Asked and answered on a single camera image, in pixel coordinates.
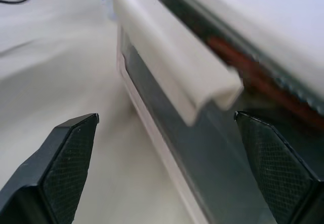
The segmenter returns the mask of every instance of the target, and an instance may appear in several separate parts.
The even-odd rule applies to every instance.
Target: white plastic edge
[[[118,22],[187,125],[213,99],[228,109],[242,82],[158,0],[113,0]]]
[[[138,112],[146,131],[148,132],[152,143],[159,154],[165,168],[168,171],[171,181],[175,185],[187,211],[194,224],[209,224],[203,211],[199,207],[190,187],[188,186],[184,175],[182,174],[178,164],[176,163],[172,153],[170,152],[167,143],[164,141],[160,131],[158,130],[152,116],[147,110],[143,100],[138,94],[135,85],[129,77],[126,68],[125,60],[122,54],[117,51],[117,69],[119,70],[126,89],[130,95],[132,103]]]
[[[195,0],[259,48],[310,91],[324,99],[322,58],[307,54],[296,41],[260,21],[251,10],[234,0]]]

